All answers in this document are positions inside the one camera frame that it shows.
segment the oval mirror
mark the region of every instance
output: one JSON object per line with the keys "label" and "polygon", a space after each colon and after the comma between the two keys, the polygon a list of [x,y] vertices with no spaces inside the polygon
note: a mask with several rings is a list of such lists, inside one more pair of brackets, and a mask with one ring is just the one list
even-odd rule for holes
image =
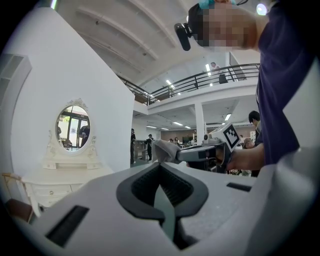
{"label": "oval mirror", "polygon": [[90,135],[90,121],[87,112],[80,106],[65,108],[56,122],[56,136],[59,144],[67,151],[82,148]]}

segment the white wall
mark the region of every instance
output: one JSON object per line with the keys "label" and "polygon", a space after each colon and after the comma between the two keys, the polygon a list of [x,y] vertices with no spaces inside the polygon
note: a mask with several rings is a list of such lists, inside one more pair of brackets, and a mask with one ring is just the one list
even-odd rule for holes
{"label": "white wall", "polygon": [[[14,172],[11,159],[12,120],[20,90],[32,66],[27,56],[6,54],[0,58],[3,58],[1,64],[5,65],[0,74],[0,173],[12,174]],[[20,182],[7,179],[6,185],[5,177],[0,180],[0,196],[3,202],[10,198],[22,202],[28,201],[27,197],[23,197],[25,193]]]}
{"label": "white wall", "polygon": [[148,115],[147,105],[142,104],[138,101],[134,101],[133,110],[144,115]]}
{"label": "white wall", "polygon": [[148,138],[149,134],[152,134],[152,137],[156,139],[161,138],[161,131],[157,129],[147,128],[146,129],[146,139]]}
{"label": "white wall", "polygon": [[26,55],[32,65],[12,120],[15,173],[23,176],[40,165],[49,130],[64,105],[78,98],[88,107],[102,164],[114,171],[130,167],[134,95],[54,10],[30,12],[4,52]]}
{"label": "white wall", "polygon": [[146,140],[147,134],[147,121],[133,118],[132,119],[132,128],[134,129],[135,138],[139,141]]}
{"label": "white wall", "polygon": [[149,134],[152,134],[154,139],[161,138],[161,131],[158,129],[148,128],[146,127],[147,121],[133,118],[132,119],[132,128],[134,129],[135,138],[137,140],[146,140],[149,137]]}

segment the railing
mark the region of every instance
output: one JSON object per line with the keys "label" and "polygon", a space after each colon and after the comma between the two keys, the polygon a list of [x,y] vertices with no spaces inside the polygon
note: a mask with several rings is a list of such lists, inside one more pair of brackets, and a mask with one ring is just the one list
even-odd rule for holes
{"label": "railing", "polygon": [[189,76],[148,94],[151,96],[148,97],[147,105],[179,96],[182,93],[192,92],[217,84],[225,84],[228,81],[236,82],[249,78],[257,78],[259,67],[259,63],[233,65]]}
{"label": "railing", "polygon": [[148,105],[150,101],[150,93],[146,90],[140,88],[139,86],[135,85],[134,83],[124,79],[123,77],[119,76],[120,80],[128,87],[128,89],[134,94],[134,100],[140,102],[142,104]]}

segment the ornate mirror frame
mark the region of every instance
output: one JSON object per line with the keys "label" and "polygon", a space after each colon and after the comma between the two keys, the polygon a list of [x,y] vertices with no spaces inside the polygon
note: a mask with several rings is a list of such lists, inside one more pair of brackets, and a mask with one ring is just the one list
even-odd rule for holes
{"label": "ornate mirror frame", "polygon": [[49,142],[46,147],[46,153],[42,167],[44,169],[59,169],[60,167],[74,169],[75,167],[87,169],[99,169],[102,167],[98,159],[98,154],[96,150],[96,139],[95,136],[95,126],[93,121],[89,118],[90,121],[90,134],[87,142],[83,147],[79,148],[76,151],[67,151],[65,150],[58,141],[57,138],[57,119],[61,113],[70,106],[78,106],[86,111],[88,117],[90,112],[87,105],[82,101],[81,98],[69,101],[59,112],[58,116],[55,117],[54,122],[51,125],[49,130]]}

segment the wooden chair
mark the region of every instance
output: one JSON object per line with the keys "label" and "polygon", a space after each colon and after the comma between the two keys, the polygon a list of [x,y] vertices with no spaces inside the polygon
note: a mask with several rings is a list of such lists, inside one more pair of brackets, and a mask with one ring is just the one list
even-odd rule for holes
{"label": "wooden chair", "polygon": [[[25,184],[21,181],[21,177],[14,174],[14,173],[2,173],[2,176],[4,178],[5,181],[5,185],[7,187],[7,190],[9,191],[10,196],[12,197],[11,193],[10,193],[10,189],[8,187],[8,183],[10,181],[18,181],[21,182],[23,185],[24,190],[26,190]],[[32,206],[21,202],[19,200],[16,199],[9,199],[4,206],[6,207],[8,213],[13,217],[18,217],[22,220],[24,220],[25,222],[29,223],[30,219],[34,213]]]}

